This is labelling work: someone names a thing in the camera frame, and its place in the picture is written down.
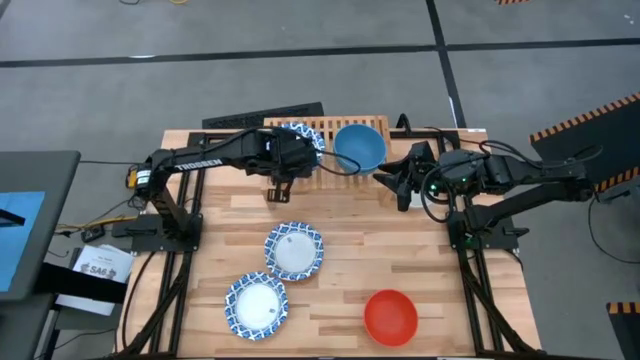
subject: bowl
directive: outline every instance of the bowl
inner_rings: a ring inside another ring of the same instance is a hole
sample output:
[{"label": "bowl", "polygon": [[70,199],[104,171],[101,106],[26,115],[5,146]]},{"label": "bowl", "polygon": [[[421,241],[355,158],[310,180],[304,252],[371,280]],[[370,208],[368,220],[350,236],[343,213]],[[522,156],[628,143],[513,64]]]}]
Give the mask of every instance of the bowl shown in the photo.
[{"label": "bowl", "polygon": [[364,326],[377,343],[405,345],[418,330],[418,312],[411,300],[397,290],[380,290],[364,308]]},{"label": "bowl", "polygon": [[[370,126],[354,124],[345,126],[333,140],[333,151],[347,156],[360,164],[358,175],[368,175],[374,172],[387,156],[387,146],[384,138]],[[338,165],[347,173],[358,169],[353,162],[336,157]]]}]

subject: patterned plate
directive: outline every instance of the patterned plate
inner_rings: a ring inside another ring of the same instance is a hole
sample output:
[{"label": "patterned plate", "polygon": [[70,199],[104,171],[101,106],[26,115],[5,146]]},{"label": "patterned plate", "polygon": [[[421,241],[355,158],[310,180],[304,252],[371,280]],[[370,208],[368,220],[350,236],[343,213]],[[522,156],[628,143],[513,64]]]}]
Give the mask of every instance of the patterned plate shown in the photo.
[{"label": "patterned plate", "polygon": [[322,265],[322,236],[305,223],[282,223],[265,240],[264,255],[273,275],[282,280],[304,280]]},{"label": "patterned plate", "polygon": [[253,341],[273,335],[289,312],[282,281],[261,271],[248,273],[233,283],[225,303],[224,314],[231,331]]},{"label": "patterned plate", "polygon": [[[322,138],[322,135],[320,135],[320,133],[318,133],[317,131],[313,130],[311,127],[302,123],[295,123],[295,122],[284,124],[282,125],[282,127],[285,129],[295,130],[298,134],[306,137],[307,139],[312,139],[313,146],[315,146],[316,149],[325,151],[326,146],[324,143],[324,139]],[[322,162],[322,154],[316,153],[316,156],[318,157],[318,164],[320,164]]]}]

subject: blue panel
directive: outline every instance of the blue panel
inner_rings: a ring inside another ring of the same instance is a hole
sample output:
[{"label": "blue panel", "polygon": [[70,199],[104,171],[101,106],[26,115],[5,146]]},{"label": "blue panel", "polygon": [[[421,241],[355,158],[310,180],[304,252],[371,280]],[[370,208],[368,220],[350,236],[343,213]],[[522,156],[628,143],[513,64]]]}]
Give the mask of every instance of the blue panel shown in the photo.
[{"label": "blue panel", "polygon": [[0,291],[7,292],[35,224],[44,192],[0,193],[0,209],[25,218],[23,226],[0,228]]}]

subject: plate in dish rack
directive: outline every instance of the plate in dish rack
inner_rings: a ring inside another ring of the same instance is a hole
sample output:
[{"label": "plate in dish rack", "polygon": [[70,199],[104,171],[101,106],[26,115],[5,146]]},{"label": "plate in dish rack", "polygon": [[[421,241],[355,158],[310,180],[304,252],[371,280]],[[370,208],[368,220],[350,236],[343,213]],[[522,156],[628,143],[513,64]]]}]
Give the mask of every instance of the plate in dish rack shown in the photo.
[{"label": "plate in dish rack", "polygon": [[[324,142],[324,139],[322,138],[322,135],[320,135],[319,132],[313,130],[310,126],[305,125],[303,123],[291,122],[291,123],[282,125],[282,127],[285,129],[294,130],[298,134],[308,139],[311,139],[313,141],[313,146],[316,149],[322,150],[322,151],[326,150],[326,144]],[[318,152],[316,153],[316,156],[318,157],[318,164],[320,164],[322,162],[322,153]]]}]

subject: blue bowl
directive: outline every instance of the blue bowl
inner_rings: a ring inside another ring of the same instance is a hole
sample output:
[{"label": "blue bowl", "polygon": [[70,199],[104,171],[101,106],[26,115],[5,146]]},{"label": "blue bowl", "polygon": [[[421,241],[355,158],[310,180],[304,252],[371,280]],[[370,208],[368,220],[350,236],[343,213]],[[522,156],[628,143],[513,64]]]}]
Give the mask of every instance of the blue bowl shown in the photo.
[{"label": "blue bowl", "polygon": [[[333,151],[357,161],[360,164],[358,175],[371,174],[387,156],[387,146],[382,135],[374,128],[360,124],[340,129],[333,140]],[[349,160],[336,157],[336,161],[347,173],[358,169],[356,164]]]}]

